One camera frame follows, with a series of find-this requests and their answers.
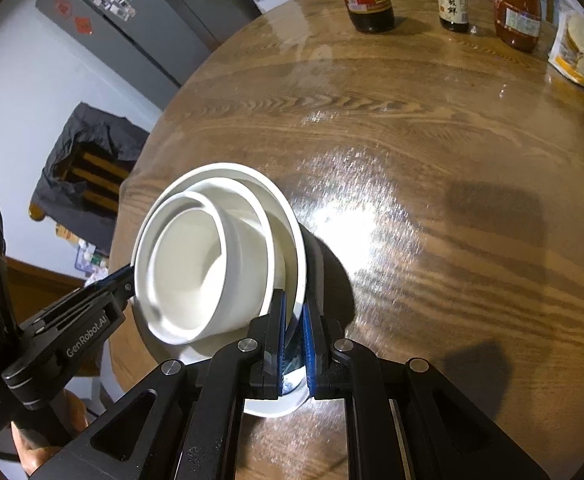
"screw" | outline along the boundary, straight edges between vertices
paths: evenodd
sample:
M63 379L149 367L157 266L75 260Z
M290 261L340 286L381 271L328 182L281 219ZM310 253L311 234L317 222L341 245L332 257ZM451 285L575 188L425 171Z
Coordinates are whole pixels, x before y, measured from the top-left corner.
M246 337L239 341L239 350L241 352L251 352L252 350L256 350L257 346L259 346L259 344L251 337Z
M422 374L423 372L427 372L427 370L429 370L429 364L427 364L427 361L419 357L417 357L416 359L412 359L409 362L409 367L415 372L418 372L419 374Z
M354 343L349 339L339 339L334 343L334 348L336 348L339 352L349 352L354 348Z
M165 361L162 365L161 365L161 371L165 374L165 375L174 375L179 373L179 371L181 371L182 365L180 361L176 361L175 359L172 359L171 361Z

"wooden table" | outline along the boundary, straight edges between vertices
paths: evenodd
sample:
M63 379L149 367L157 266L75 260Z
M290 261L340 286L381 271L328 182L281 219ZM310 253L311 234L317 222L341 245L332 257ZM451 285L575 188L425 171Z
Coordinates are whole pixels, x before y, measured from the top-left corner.
M584 90L436 0L392 0L357 34L342 0L295 0L221 46L155 127L124 185L114 268L176 177L210 162L271 177L328 263L329 314L380 356L432 361L555 479L584 460ZM130 309L112 336L129 389L155 362ZM245 417L238 478L347 478L342 403Z

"human hand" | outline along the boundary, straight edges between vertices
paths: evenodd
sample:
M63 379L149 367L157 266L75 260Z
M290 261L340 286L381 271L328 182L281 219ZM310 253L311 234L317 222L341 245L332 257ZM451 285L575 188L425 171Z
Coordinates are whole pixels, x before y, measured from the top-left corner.
M88 427L87 410L85 404L72 392L64 390L65 399L67 400L67 407L70 412L70 422L72 427L80 432ZM16 451L18 452L18 458L20 463L25 470L27 475L31 475L36 471L41 465L47 462L51 457L54 456L59 450L58 446L50 447L40 447L38 449L32 449L27 440L21 435L18 428L12 425L12 438L14 439L14 445L16 446Z

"plastic food package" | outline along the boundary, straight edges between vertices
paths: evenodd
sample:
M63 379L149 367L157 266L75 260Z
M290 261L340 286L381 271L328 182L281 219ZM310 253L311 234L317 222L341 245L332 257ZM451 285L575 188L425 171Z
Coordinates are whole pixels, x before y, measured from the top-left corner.
M584 86L584 10L575 0L560 0L559 29L548 61Z

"white label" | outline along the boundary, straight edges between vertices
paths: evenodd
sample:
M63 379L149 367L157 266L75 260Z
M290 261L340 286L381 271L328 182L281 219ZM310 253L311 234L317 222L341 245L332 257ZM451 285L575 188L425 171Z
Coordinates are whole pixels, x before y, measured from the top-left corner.
M509 7L505 10L505 25L528 36L534 36L535 38L538 38L538 35L541 33L540 21L519 14L516 10L512 10Z
M452 23L467 23L467 0L438 0L438 15Z

